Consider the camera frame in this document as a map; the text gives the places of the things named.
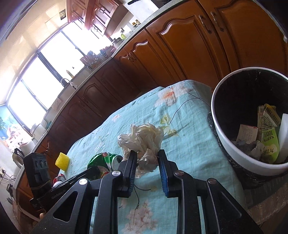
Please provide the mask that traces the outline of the red Ovaltine snack bag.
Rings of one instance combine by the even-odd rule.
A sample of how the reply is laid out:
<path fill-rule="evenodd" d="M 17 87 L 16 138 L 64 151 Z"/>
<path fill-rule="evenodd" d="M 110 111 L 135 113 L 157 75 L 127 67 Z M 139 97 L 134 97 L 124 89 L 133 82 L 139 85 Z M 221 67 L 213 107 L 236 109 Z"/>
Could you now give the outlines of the red Ovaltine snack bag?
<path fill-rule="evenodd" d="M 250 144 L 257 140 L 257 136 L 258 127 L 241 124 L 236 141 L 244 141 L 245 143 Z"/>

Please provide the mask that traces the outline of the crushed green soda can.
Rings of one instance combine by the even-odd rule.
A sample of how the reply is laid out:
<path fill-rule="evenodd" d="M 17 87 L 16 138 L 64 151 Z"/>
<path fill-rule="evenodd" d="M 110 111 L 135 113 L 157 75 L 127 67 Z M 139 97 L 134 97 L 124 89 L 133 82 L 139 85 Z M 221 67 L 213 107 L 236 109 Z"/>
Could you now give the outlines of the crushed green soda can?
<path fill-rule="evenodd" d="M 87 169 L 93 168 L 95 171 L 96 174 L 92 176 L 93 179 L 101 179 L 108 173 L 117 170 L 122 159 L 121 155 L 109 152 L 99 153 L 91 158 L 87 164 Z"/>

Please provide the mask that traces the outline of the wooden lower kitchen cabinets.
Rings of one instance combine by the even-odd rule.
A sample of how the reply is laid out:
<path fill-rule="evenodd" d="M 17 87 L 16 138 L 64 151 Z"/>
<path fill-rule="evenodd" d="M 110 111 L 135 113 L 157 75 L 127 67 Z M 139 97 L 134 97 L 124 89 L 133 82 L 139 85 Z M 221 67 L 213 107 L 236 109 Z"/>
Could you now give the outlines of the wooden lower kitchen cabinets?
<path fill-rule="evenodd" d="M 287 43 L 273 10 L 287 1 L 172 1 L 88 76 L 75 78 L 35 146 L 55 161 L 106 118 L 158 86 L 192 79 L 212 88 L 227 74 L 265 67 L 287 74 Z"/>

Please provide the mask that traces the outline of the green milk carton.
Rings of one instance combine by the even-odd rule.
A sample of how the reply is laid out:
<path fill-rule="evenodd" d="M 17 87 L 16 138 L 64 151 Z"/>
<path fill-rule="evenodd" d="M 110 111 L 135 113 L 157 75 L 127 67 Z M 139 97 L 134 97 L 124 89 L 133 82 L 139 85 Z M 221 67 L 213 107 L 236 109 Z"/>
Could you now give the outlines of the green milk carton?
<path fill-rule="evenodd" d="M 264 145 L 261 160 L 273 164 L 279 155 L 279 131 L 281 118 L 276 112 L 276 107 L 269 104 L 258 107 L 258 140 Z"/>

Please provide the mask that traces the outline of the electric kettle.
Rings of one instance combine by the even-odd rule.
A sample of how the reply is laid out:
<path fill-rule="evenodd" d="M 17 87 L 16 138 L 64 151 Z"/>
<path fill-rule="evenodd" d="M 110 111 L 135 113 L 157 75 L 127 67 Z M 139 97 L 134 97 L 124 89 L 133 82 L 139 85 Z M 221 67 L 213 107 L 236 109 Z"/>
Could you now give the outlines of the electric kettle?
<path fill-rule="evenodd" d="M 20 149 L 18 149 L 18 148 L 14 149 L 13 154 L 12 154 L 12 159 L 13 159 L 14 163 L 19 168 L 21 168 L 23 166 L 24 157 L 25 157 L 25 155 Z"/>

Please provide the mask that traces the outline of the white foam block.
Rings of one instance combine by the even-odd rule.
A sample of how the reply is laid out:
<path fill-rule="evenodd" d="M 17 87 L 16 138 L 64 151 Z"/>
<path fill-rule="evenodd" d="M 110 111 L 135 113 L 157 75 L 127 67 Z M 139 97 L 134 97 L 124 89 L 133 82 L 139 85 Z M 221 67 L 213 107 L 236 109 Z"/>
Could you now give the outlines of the white foam block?
<path fill-rule="evenodd" d="M 275 161 L 276 164 L 283 163 L 288 155 L 288 115 L 282 115 L 282 121 L 278 133 L 278 140 L 279 140 L 279 155 Z"/>

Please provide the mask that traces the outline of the light blue floral tablecloth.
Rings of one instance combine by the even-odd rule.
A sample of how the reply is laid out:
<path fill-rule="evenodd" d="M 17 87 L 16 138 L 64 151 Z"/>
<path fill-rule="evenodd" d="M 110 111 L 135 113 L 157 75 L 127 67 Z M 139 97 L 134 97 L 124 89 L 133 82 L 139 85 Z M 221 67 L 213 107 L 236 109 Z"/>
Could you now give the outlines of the light blue floral tablecloth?
<path fill-rule="evenodd" d="M 241 183 L 209 126 L 211 96 L 209 86 L 193 80 L 151 90 L 72 145 L 65 177 L 84 171 L 98 153 L 121 155 L 118 136 L 130 133 L 132 124 L 150 123 L 163 129 L 161 147 L 179 169 L 201 180 L 216 178 L 245 206 Z M 159 171 L 146 173 L 135 184 L 129 198 L 118 200 L 119 233 L 176 233 L 177 199 L 166 198 Z"/>

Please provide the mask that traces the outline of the yellow honeycomb sponge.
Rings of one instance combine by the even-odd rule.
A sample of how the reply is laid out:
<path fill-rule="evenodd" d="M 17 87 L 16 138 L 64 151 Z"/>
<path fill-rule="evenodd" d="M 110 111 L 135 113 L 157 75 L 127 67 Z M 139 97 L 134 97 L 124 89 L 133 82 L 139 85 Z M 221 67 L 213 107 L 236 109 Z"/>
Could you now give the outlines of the yellow honeycomb sponge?
<path fill-rule="evenodd" d="M 69 161 L 70 158 L 66 154 L 60 152 L 58 158 L 56 159 L 55 165 L 61 170 L 66 171 L 69 167 Z"/>

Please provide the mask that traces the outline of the white tissue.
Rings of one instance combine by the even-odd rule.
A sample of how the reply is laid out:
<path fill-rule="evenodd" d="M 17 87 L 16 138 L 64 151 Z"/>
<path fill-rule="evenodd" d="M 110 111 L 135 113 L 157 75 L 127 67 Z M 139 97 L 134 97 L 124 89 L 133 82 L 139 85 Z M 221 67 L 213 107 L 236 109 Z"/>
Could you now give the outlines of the white tissue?
<path fill-rule="evenodd" d="M 157 155 L 163 136 L 163 129 L 150 123 L 139 126 L 132 124 L 129 134 L 118 136 L 118 145 L 123 150 L 123 160 L 128 159 L 131 151 L 137 153 L 136 178 L 153 172 L 158 167 Z"/>

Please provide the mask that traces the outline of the chrome sink faucet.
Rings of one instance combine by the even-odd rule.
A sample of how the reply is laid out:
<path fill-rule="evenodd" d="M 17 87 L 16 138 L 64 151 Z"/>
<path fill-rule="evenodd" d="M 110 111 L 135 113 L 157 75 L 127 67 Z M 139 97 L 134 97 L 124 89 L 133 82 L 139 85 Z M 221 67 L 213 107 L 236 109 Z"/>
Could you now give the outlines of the chrome sink faucet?
<path fill-rule="evenodd" d="M 73 83 L 72 81 L 66 79 L 66 78 L 62 78 L 60 80 L 60 83 L 65 87 L 67 85 L 70 85 L 71 87 L 73 87 L 75 90 L 77 89 L 77 85 L 75 83 Z"/>

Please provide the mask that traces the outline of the wooden upper wall cabinets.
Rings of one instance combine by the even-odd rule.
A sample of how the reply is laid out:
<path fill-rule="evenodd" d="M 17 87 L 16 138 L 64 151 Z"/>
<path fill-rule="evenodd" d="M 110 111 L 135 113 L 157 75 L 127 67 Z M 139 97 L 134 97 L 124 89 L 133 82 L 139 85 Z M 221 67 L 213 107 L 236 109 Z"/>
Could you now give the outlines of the wooden upper wall cabinets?
<path fill-rule="evenodd" d="M 67 0 L 68 21 L 79 21 L 87 30 L 110 37 L 133 18 L 132 13 L 115 0 Z"/>

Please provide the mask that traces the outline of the kitchen window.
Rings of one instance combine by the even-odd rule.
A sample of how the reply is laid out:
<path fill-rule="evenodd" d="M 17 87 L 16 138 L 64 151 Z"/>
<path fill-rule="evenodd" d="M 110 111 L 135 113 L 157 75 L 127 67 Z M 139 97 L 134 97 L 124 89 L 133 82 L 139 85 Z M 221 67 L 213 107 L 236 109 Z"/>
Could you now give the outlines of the kitchen window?
<path fill-rule="evenodd" d="M 72 78 L 84 68 L 81 58 L 99 54 L 109 46 L 106 36 L 69 23 L 36 52 L 20 74 L 7 106 L 26 131 L 40 124 L 64 86 L 62 78 Z"/>

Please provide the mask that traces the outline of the white rimmed black trash bin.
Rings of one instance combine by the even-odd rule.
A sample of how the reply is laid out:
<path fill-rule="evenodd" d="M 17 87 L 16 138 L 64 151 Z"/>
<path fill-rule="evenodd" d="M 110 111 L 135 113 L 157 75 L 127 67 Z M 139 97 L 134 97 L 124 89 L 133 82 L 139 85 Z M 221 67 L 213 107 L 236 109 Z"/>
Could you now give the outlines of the white rimmed black trash bin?
<path fill-rule="evenodd" d="M 257 188 L 287 174 L 287 161 L 269 164 L 245 154 L 234 144 L 241 125 L 256 127 L 258 107 L 271 104 L 287 114 L 287 76 L 264 67 L 246 67 L 226 75 L 211 100 L 214 133 L 244 189 Z"/>

